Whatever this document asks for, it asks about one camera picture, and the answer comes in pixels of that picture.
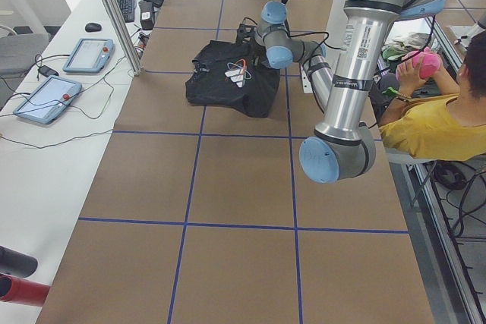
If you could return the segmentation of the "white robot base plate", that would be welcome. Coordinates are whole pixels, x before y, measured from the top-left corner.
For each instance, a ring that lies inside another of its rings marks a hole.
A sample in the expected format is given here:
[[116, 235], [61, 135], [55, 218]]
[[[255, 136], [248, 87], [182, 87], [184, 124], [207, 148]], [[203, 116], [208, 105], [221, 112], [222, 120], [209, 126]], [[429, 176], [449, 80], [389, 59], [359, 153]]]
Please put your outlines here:
[[312, 94], [314, 89], [312, 87], [312, 83], [309, 79], [308, 68], [302, 64], [299, 65], [300, 72], [301, 72], [301, 84], [302, 89], [305, 94]]

